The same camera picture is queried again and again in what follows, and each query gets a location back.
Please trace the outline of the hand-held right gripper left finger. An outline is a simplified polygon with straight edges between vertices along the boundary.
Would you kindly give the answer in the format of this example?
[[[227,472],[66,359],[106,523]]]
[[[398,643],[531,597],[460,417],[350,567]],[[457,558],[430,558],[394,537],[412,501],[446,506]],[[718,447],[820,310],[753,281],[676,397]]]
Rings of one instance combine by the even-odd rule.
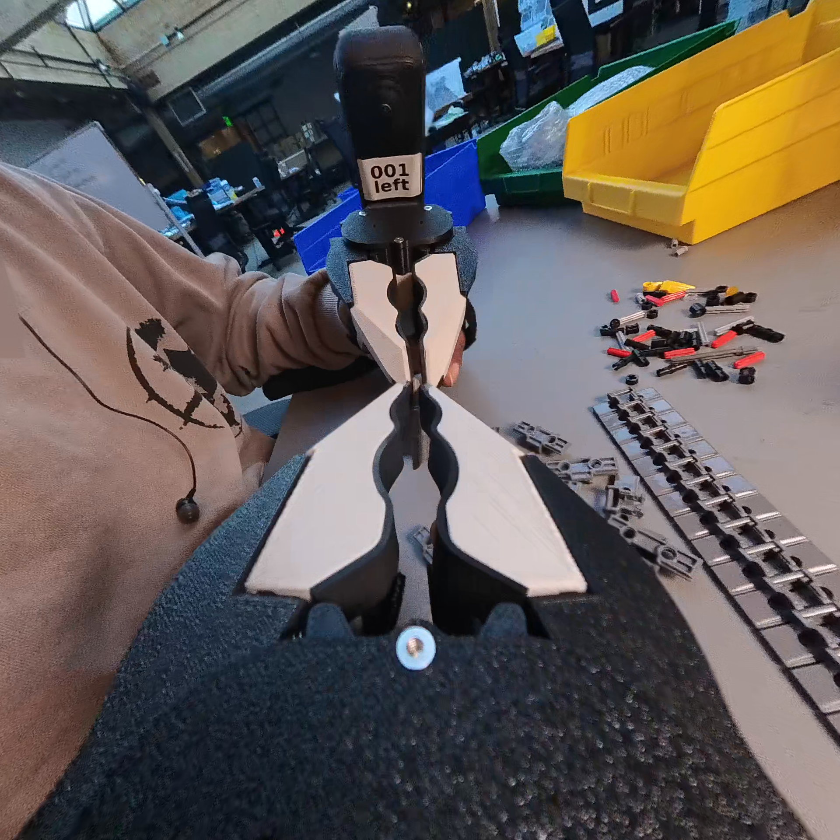
[[[398,572],[389,490],[412,387],[394,384],[306,454],[245,577],[249,594],[384,599]]]

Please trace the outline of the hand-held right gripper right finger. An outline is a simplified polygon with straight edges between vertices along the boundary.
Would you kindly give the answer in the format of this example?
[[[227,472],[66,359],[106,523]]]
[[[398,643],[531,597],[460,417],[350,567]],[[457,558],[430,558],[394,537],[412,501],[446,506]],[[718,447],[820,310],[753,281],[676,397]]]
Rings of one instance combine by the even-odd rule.
[[[440,389],[420,392],[427,468],[439,493],[431,570],[449,594],[583,594],[574,560],[527,458]]]

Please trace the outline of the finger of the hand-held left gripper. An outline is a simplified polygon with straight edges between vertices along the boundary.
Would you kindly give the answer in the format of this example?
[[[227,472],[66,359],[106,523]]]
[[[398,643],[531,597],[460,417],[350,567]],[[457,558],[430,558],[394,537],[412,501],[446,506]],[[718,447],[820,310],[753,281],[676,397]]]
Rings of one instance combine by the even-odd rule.
[[[399,312],[389,299],[392,268],[367,259],[350,263],[349,275],[353,293],[350,314],[357,336],[392,382],[409,382],[406,342],[396,327]]]
[[[449,370],[466,317],[466,298],[459,285],[456,257],[432,254],[415,264],[423,290],[419,304],[425,382],[437,386]]]

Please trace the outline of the grey toy track belt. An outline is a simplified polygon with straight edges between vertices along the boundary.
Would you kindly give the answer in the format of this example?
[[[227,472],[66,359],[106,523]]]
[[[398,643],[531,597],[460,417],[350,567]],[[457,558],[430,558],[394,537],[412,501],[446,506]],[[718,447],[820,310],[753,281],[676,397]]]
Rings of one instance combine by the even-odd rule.
[[[423,384],[423,376],[419,373],[413,374],[409,388],[408,415],[404,438],[406,455],[410,458],[414,470],[420,469],[424,462],[424,432],[419,405]]]
[[[839,570],[654,388],[591,411],[742,620],[839,737]]]

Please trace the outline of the pile of small building pieces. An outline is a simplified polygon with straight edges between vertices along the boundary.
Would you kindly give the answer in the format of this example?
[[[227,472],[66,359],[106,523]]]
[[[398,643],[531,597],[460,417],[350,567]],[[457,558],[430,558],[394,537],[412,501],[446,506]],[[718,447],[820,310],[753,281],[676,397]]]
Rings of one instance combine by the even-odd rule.
[[[730,285],[706,289],[677,280],[646,281],[596,329],[627,385],[649,369],[657,378],[682,371],[708,382],[755,383],[767,348],[786,336],[757,317],[758,294]]]

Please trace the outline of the grey desk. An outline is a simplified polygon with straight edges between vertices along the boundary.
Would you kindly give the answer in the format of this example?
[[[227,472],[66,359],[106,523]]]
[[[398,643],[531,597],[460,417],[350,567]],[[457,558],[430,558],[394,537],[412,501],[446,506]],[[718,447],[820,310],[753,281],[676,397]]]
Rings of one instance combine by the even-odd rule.
[[[591,406],[620,385],[596,329],[631,307],[645,280],[702,289],[733,281],[758,293],[754,311],[785,333],[767,348],[754,385],[692,373],[653,385],[804,535],[838,564],[838,184],[689,248],[583,215],[576,204],[488,209],[469,226],[479,253],[470,293],[478,338],[451,396],[488,426],[520,420],[553,430],[572,455],[615,448]],[[621,298],[608,297],[616,289]],[[375,376],[295,395],[266,477],[377,396]],[[410,529],[438,498],[425,469],[393,487],[406,600],[428,613]],[[838,838],[838,747],[705,571],[667,588],[710,660],[729,710],[764,771],[814,838]]]

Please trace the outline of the person's left hand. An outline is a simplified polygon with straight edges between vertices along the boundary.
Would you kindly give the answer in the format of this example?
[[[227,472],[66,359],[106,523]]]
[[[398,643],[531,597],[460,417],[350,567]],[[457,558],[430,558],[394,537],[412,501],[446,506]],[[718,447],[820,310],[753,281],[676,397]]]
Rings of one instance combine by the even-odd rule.
[[[456,384],[457,379],[459,377],[459,373],[463,364],[463,356],[464,351],[466,348],[466,335],[463,331],[458,334],[458,338],[455,343],[454,351],[451,357],[451,360],[448,364],[448,368],[446,373],[441,378],[441,381],[438,386],[440,387],[452,387]]]

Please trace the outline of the blue plastic storage bin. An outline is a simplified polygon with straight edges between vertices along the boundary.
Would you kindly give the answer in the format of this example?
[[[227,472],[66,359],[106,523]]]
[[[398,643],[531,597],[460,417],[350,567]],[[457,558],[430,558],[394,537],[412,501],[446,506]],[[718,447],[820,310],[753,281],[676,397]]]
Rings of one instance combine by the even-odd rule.
[[[457,227],[466,227],[486,208],[479,179],[477,141],[468,140],[430,154],[426,160],[428,203],[448,210]],[[332,238],[340,236],[343,220],[361,209],[356,188],[339,195],[338,205],[322,213],[293,237],[303,269],[309,275],[326,265]]]

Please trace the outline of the grey chair seat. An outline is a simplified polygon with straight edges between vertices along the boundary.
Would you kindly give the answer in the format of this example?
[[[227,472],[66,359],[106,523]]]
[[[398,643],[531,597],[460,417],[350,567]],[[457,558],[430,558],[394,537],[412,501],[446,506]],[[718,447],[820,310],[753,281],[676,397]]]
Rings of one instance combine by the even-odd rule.
[[[290,397],[268,402],[264,406],[247,411],[243,414],[243,420],[263,435],[277,439],[290,403]]]

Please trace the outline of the green plastic storage bin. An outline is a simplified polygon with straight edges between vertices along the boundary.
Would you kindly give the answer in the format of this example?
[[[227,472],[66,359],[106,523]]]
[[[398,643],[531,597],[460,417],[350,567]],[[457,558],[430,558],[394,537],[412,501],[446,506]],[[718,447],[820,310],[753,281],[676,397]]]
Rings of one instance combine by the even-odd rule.
[[[593,76],[584,76],[572,82],[551,97],[541,100],[513,119],[483,134],[477,141],[477,155],[479,181],[484,193],[494,195],[501,207],[547,207],[562,204],[564,193],[561,168],[514,172],[502,159],[500,149],[509,133],[519,125],[534,119],[550,102],[557,102],[561,107],[567,108],[596,86],[631,67],[648,67],[649,70],[643,74],[643,78],[655,76],[729,38],[736,32],[737,27],[737,21],[725,21],[634,56],[614,61],[601,67]]]

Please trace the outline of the clear plastic parts bag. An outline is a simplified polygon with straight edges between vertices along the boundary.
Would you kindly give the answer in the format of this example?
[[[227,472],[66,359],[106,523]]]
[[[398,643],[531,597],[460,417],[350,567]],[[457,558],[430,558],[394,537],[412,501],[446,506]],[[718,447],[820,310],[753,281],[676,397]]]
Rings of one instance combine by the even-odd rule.
[[[651,66],[630,66],[614,76],[596,84],[591,90],[576,99],[566,109],[568,119],[577,117],[584,112],[593,109],[596,105],[614,97],[616,94],[630,88],[639,81],[651,76],[654,73]]]
[[[560,168],[570,114],[550,101],[534,118],[514,127],[500,146],[511,172]]]

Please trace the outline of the background black office chair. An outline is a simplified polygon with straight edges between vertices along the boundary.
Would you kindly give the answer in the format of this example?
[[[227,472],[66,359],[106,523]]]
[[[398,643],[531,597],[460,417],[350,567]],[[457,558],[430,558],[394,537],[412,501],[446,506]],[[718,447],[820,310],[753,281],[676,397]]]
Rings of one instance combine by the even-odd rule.
[[[234,259],[239,272],[247,269],[248,258],[231,237],[223,219],[204,190],[191,190],[185,194],[185,204],[193,215],[194,233],[205,256],[222,254]]]

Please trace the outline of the yellow plastic storage bin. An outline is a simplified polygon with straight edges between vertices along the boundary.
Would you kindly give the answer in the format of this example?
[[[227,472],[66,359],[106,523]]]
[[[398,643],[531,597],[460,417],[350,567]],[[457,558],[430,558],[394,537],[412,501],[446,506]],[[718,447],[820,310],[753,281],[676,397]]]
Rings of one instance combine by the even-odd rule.
[[[696,245],[839,179],[839,2],[780,12],[568,123],[563,194]]]

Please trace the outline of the person's beige hoodie torso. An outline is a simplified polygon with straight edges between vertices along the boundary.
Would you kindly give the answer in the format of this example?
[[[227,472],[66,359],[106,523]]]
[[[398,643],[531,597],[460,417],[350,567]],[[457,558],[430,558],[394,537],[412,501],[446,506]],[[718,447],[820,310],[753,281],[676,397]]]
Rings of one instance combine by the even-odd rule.
[[[77,755],[158,594],[260,483],[271,443],[181,335],[204,260],[2,167],[19,340],[2,358],[2,838]]]

